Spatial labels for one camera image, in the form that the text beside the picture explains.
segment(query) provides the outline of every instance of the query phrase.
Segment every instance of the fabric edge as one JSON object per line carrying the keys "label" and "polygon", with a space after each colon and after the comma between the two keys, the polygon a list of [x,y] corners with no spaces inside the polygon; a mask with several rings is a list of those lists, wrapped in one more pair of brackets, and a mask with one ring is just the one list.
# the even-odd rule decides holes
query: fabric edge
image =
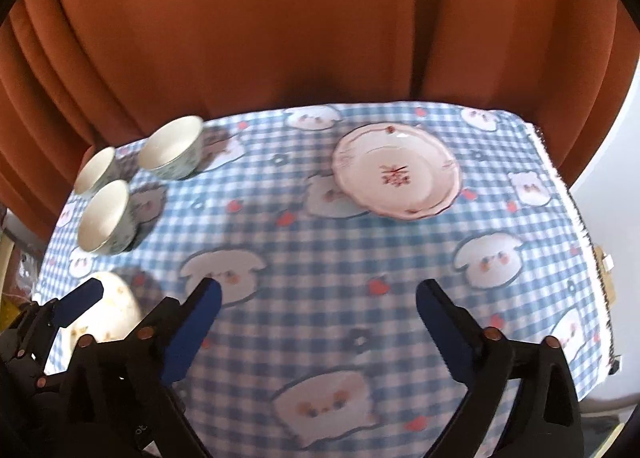
{"label": "fabric edge", "polygon": [[[549,171],[549,177],[556,186],[558,194],[561,197],[562,204],[566,208],[568,216],[575,227],[582,253],[591,254],[591,258],[585,258],[585,261],[587,263],[587,274],[591,281],[591,289],[593,291],[593,295],[595,296],[596,311],[598,312],[598,323],[600,325],[600,344],[609,349],[609,359],[601,359],[600,361],[598,378],[596,380],[596,383],[594,384],[595,387],[598,384],[601,384],[609,376],[609,369],[611,363],[613,362],[614,355],[611,312],[609,309],[609,301],[607,300],[607,295],[604,288],[604,280],[600,275],[600,269],[598,268],[598,265],[596,263],[596,255],[593,247],[593,242],[591,241],[591,237],[589,235],[589,231],[587,230],[587,227],[585,226],[584,221],[580,216],[580,212],[574,201],[574,198],[569,193],[569,189],[562,180],[562,177],[559,175],[556,166],[551,161],[548,152],[546,152],[542,135],[538,132],[538,128],[533,124],[526,122],[525,127],[529,138],[532,139],[533,145],[536,147],[538,155],[542,159],[543,164],[546,165]],[[596,289],[594,285],[595,283],[599,284],[599,290]]]}

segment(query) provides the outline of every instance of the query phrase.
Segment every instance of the plate rim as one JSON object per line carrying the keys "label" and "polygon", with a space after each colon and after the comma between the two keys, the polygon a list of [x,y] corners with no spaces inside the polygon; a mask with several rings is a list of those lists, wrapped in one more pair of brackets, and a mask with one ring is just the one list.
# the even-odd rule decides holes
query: plate rim
{"label": "plate rim", "polygon": [[[366,134],[366,132],[363,132],[362,134],[360,134],[356,138],[350,138],[351,136],[353,136],[353,134],[356,131],[362,130],[364,128],[371,128],[372,126],[379,126],[379,127],[380,126],[385,126],[385,127],[393,126],[394,128],[402,127],[403,129],[411,130],[414,133],[419,133],[420,136],[425,137],[425,140],[427,142],[429,142],[431,140],[434,140],[435,143],[439,145],[439,147],[444,148],[444,152],[447,153],[450,156],[450,158],[453,160],[453,162],[454,162],[454,164],[455,164],[455,166],[457,168],[457,172],[458,172],[458,177],[454,178],[454,186],[452,187],[452,188],[455,188],[457,186],[455,194],[450,196],[450,198],[449,198],[449,194],[447,194],[441,201],[439,201],[435,205],[433,205],[433,206],[431,206],[429,208],[426,208],[426,209],[420,209],[420,210],[418,210],[417,213],[412,214],[412,215],[402,215],[401,213],[390,212],[389,210],[387,210],[385,208],[380,208],[380,207],[372,206],[371,204],[364,203],[362,200],[357,198],[352,193],[352,191],[350,191],[348,189],[349,186],[345,185],[344,178],[341,176],[341,170],[342,169],[337,167],[338,166],[337,154],[338,154],[338,150],[340,148],[344,148],[344,146],[347,143],[354,142],[355,140],[357,140],[357,138],[360,138],[360,136],[362,136],[363,134]],[[445,210],[449,209],[456,202],[456,199],[458,198],[458,196],[460,196],[460,193],[462,192],[462,188],[463,188],[462,168],[460,167],[460,164],[458,163],[458,159],[455,157],[455,155],[453,155],[453,153],[449,149],[449,146],[447,146],[443,141],[441,141],[433,133],[429,133],[428,131],[425,131],[425,130],[422,130],[420,128],[417,128],[416,126],[411,126],[409,124],[403,124],[402,122],[372,122],[370,124],[364,124],[362,126],[358,126],[357,128],[354,128],[353,130],[349,131],[347,134],[343,135],[338,140],[338,142],[336,143],[336,145],[334,147],[334,150],[332,152],[331,169],[333,171],[334,180],[335,180],[335,183],[337,184],[337,186],[340,188],[340,190],[343,193],[345,193],[349,198],[351,198],[356,203],[356,205],[359,205],[360,207],[363,207],[366,210],[374,212],[379,216],[384,216],[386,218],[394,218],[394,219],[398,219],[398,220],[412,221],[412,220],[421,220],[421,219],[424,219],[424,218],[430,218],[432,216],[436,216],[436,215],[440,214],[441,212],[444,212]],[[447,205],[445,205],[443,207],[440,207],[441,204],[446,203],[449,200],[450,200],[450,202]]]}
{"label": "plate rim", "polygon": [[[140,304],[138,303],[138,298],[136,298],[136,295],[134,294],[133,290],[131,289],[129,283],[127,283],[124,280],[124,278],[122,278],[121,276],[119,276],[115,272],[112,272],[111,270],[96,270],[95,272],[90,273],[89,275],[85,276],[84,278],[81,278],[81,281],[78,284],[78,286],[80,284],[84,283],[85,281],[91,279],[91,278],[98,278],[99,274],[102,274],[102,275],[110,274],[111,275],[110,279],[113,279],[113,276],[115,276],[117,278],[117,281],[121,282],[119,284],[124,285],[124,288],[126,289],[125,294],[128,294],[130,296],[130,298],[132,299],[132,303],[134,304],[134,306],[136,308],[138,316],[140,317],[140,319],[142,319],[143,318],[142,309],[140,308]],[[66,366],[68,366],[68,363],[71,360],[71,355],[73,354],[73,350],[71,348],[69,348],[69,341],[71,339],[72,326],[75,324],[76,321],[73,321],[67,328],[61,328],[59,330],[59,332],[60,332],[60,343],[61,343],[61,346],[62,346],[62,358],[60,360]]]}

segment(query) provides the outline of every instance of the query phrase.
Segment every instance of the tablecloth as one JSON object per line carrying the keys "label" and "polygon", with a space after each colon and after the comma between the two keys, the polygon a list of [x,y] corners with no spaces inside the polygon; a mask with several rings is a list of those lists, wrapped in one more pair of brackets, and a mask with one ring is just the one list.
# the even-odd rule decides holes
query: tablecloth
{"label": "tablecloth", "polygon": [[[400,122],[455,155],[453,206],[405,222],[361,209],[335,186],[337,141]],[[118,148],[137,205],[133,248],[76,247],[86,202],[70,196],[37,298],[96,270],[130,283],[143,311],[183,299],[204,275],[220,311],[188,378],[175,385],[214,456],[423,456],[465,393],[415,309],[435,278],[481,326],[561,340],[578,397],[606,377],[611,336],[588,235],[532,125],[501,110],[435,102],[332,104],[207,124],[206,157],[183,181],[136,167],[144,140]],[[56,339],[48,372],[64,367]],[[479,456],[504,427],[506,391]]]}

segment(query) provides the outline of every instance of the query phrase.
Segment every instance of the white plate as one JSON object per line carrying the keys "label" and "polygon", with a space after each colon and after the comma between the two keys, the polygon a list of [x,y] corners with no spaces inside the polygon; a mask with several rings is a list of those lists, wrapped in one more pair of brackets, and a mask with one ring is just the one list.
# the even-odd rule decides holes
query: white plate
{"label": "white plate", "polygon": [[96,278],[102,282],[102,299],[73,321],[62,334],[63,364],[68,366],[78,339],[90,333],[99,343],[124,339],[142,320],[140,308],[126,282],[113,272],[94,272],[82,282]]}
{"label": "white plate", "polygon": [[462,188],[462,172],[439,139],[419,128],[382,122],[340,139],[334,178],[358,205],[401,220],[434,216]]}

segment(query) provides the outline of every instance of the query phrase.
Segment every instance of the white ceramic bowl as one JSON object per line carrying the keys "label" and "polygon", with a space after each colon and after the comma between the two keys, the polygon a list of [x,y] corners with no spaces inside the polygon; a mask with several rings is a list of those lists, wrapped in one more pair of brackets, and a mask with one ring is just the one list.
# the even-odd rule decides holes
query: white ceramic bowl
{"label": "white ceramic bowl", "polygon": [[82,213],[78,246],[94,254],[118,254],[129,247],[137,228],[129,187],[115,180],[100,189]]}
{"label": "white ceramic bowl", "polygon": [[102,282],[102,299],[84,312],[62,334],[62,359],[68,365],[78,339],[90,333],[99,343],[124,339],[142,320],[136,298],[120,276],[113,272],[95,272],[82,282],[97,278]]}
{"label": "white ceramic bowl", "polygon": [[94,154],[78,173],[74,193],[90,198],[109,182],[120,178],[120,167],[114,148],[104,148]]}
{"label": "white ceramic bowl", "polygon": [[202,160],[203,121],[190,115],[165,124],[152,134],[138,155],[138,165],[161,180],[180,180]]}

